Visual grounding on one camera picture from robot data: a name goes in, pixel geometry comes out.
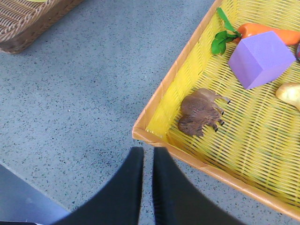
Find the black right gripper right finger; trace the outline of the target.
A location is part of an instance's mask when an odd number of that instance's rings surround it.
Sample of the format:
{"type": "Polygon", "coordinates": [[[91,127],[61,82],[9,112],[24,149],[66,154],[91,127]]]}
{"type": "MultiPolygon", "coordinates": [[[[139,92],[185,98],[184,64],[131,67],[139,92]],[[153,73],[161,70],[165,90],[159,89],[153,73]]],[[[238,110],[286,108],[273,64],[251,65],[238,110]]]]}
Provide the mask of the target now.
{"type": "Polygon", "coordinates": [[[154,149],[152,196],[157,225],[237,224],[193,186],[162,147],[154,149]]]}

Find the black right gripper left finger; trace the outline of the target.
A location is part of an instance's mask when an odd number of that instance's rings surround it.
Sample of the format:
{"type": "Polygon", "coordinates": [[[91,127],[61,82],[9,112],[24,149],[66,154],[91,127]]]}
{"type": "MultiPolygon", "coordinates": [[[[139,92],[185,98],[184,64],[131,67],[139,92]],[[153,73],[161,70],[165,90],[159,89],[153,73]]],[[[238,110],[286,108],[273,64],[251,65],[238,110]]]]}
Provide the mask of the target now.
{"type": "Polygon", "coordinates": [[[136,225],[143,185],[143,148],[132,147],[109,182],[56,225],[136,225]]]}

